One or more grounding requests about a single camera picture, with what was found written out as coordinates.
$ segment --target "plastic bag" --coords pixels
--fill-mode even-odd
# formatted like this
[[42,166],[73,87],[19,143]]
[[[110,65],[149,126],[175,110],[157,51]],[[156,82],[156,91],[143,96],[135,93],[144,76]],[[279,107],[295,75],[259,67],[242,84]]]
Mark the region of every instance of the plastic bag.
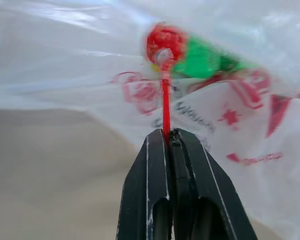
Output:
[[[200,79],[177,79],[171,120],[197,134],[231,177],[249,216],[285,240],[300,240],[300,99],[293,98],[300,97],[300,1],[130,3],[0,0],[0,110],[89,115],[138,151],[162,126],[158,74],[144,58],[142,40],[168,20],[271,73],[255,69],[261,84],[249,80],[254,70],[229,76],[255,86],[257,108],[240,81],[204,87]],[[25,136],[29,149],[49,149],[48,143],[31,145],[32,134]],[[66,134],[61,139],[68,142]],[[61,149],[52,158],[67,154]],[[41,180],[46,188],[52,184]],[[31,193],[40,189],[33,184],[21,182],[16,195],[33,201]]]

